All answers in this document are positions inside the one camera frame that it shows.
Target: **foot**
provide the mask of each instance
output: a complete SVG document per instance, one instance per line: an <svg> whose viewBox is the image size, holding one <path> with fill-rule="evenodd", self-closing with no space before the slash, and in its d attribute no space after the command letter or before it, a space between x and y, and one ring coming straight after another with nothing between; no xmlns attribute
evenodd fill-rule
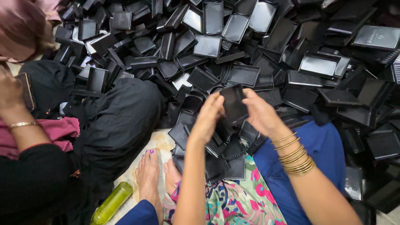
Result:
<svg viewBox="0 0 400 225"><path fill-rule="evenodd" d="M158 165L158 153L156 149L147 150L139 162L135 171L136 182L139 186L139 199L149 201L156 209L158 223L161 225L164 210L158 196L158 176L160 167Z"/></svg>
<svg viewBox="0 0 400 225"><path fill-rule="evenodd" d="M165 186L167 187L167 191L170 195L175 191L175 184L182 180L182 175L178 171L175 166L175 163L172 159L169 159L167 163L164 163L164 172L165 172Z"/></svg>

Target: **colorful floral dress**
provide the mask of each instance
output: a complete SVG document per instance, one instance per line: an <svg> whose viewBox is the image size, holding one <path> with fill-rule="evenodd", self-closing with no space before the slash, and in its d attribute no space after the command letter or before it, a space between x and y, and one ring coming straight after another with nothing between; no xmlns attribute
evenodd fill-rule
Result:
<svg viewBox="0 0 400 225"><path fill-rule="evenodd" d="M244 181L222 180L206 188L205 217L208 225L283 225L283 215L267 184L247 155ZM166 194L164 219L173 222L181 182L175 192Z"/></svg>

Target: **wrist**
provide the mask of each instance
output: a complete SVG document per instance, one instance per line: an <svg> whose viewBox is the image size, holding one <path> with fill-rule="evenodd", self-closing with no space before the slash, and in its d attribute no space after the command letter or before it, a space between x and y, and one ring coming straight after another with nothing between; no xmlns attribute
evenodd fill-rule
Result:
<svg viewBox="0 0 400 225"><path fill-rule="evenodd" d="M30 123L36 121L23 104L0 110L0 117L7 126L20 122Z"/></svg>
<svg viewBox="0 0 400 225"><path fill-rule="evenodd" d="M186 148L188 149L191 146L205 146L206 141L194 136L189 136L188 142L186 144Z"/></svg>
<svg viewBox="0 0 400 225"><path fill-rule="evenodd" d="M279 123L268 136L272 142L284 139L293 134L292 130L290 130L284 123Z"/></svg>

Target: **blue pants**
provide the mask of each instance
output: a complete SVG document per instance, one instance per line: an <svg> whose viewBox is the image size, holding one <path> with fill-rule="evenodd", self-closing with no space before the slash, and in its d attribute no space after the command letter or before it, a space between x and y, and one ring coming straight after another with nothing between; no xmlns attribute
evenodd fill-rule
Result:
<svg viewBox="0 0 400 225"><path fill-rule="evenodd" d="M296 136L300 137L300 142L314 159L317 167L343 193L346 165L342 141L333 124L318 127L311 121L296 131ZM270 140L254 154L254 161L288 225L311 224L297 200Z"/></svg>
<svg viewBox="0 0 400 225"><path fill-rule="evenodd" d="M158 225L156 209L147 200L141 200L115 225Z"/></svg>

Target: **gold bangle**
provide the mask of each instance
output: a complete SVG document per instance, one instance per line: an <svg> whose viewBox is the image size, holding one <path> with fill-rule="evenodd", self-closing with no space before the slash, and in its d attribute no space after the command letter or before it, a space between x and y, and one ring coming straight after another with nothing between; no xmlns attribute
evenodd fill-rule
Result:
<svg viewBox="0 0 400 225"><path fill-rule="evenodd" d="M278 159L279 159L280 161L286 160L286 159L290 159L290 158L292 158L294 155L296 155L298 152L300 152L301 149L303 149L303 148L304 148L304 146L301 145L300 148L298 148L296 151L294 151L294 152L292 152L292 153L290 153L290 154L288 154L288 155L285 155L285 156L283 156L283 157L279 157Z"/></svg>
<svg viewBox="0 0 400 225"><path fill-rule="evenodd" d="M40 126L38 122L20 122L20 123L14 123L11 124L10 127L8 128L9 130L16 128L16 127L24 127L24 126Z"/></svg>
<svg viewBox="0 0 400 225"><path fill-rule="evenodd" d="M312 163L312 164L310 164L309 166L307 166L304 169L293 171L293 172L289 171L287 173L288 174L293 174L293 175L305 175L305 174L311 172L314 169L314 167L315 167L315 164Z"/></svg>
<svg viewBox="0 0 400 225"><path fill-rule="evenodd" d="M308 164L310 162L310 157L307 158L306 161L304 161L302 164L294 166L294 167L285 167L285 170L288 171L295 171L297 169L301 169L302 167L304 167L306 164Z"/></svg>
<svg viewBox="0 0 400 225"><path fill-rule="evenodd" d="M284 167L285 172L287 174L298 175L298 176L304 176L304 175L308 174L315 167L314 160L312 160L311 157L309 159L310 159L310 161L307 161L307 163L302 168L293 169L293 168L285 168Z"/></svg>
<svg viewBox="0 0 400 225"><path fill-rule="evenodd" d="M308 166L312 164L313 160L309 157L304 163L295 166L295 167L285 167L285 171L287 172L297 172L306 169Z"/></svg>
<svg viewBox="0 0 400 225"><path fill-rule="evenodd" d="M286 148L287 146L289 146L289 145L295 143L295 142L298 141L298 140L300 140L300 137L296 138L296 140L290 142L289 144L286 144L286 145L281 146L281 147L279 147L279 148L275 148L275 150L280 150L280 149Z"/></svg>
<svg viewBox="0 0 400 225"><path fill-rule="evenodd" d="M303 151L297 158L294 158L294 159L292 159L290 161L285 161L285 162L281 161L281 164L284 165L284 166L289 165L289 164L293 164L293 163L301 160L305 155L307 155L307 151Z"/></svg>
<svg viewBox="0 0 400 225"><path fill-rule="evenodd" d="M274 143L278 143L278 142L284 141L284 140L286 140L286 139L288 139L288 138L290 138L290 137L294 136L295 134L297 134L297 131L296 131L296 132L294 132L293 134L291 134L291 135L289 135L289 136L285 137L284 139L280 139L280 140L278 140L278 141L272 141L272 142L271 142L271 144L274 144Z"/></svg>
<svg viewBox="0 0 400 225"><path fill-rule="evenodd" d="M307 175L307 174L309 174L312 170L314 170L314 168L315 168L315 165L313 166L313 167L311 167L310 168L310 170L308 170L308 171L306 171L306 172L304 172L304 173L298 173L298 174L296 174L297 176L304 176L304 175Z"/></svg>

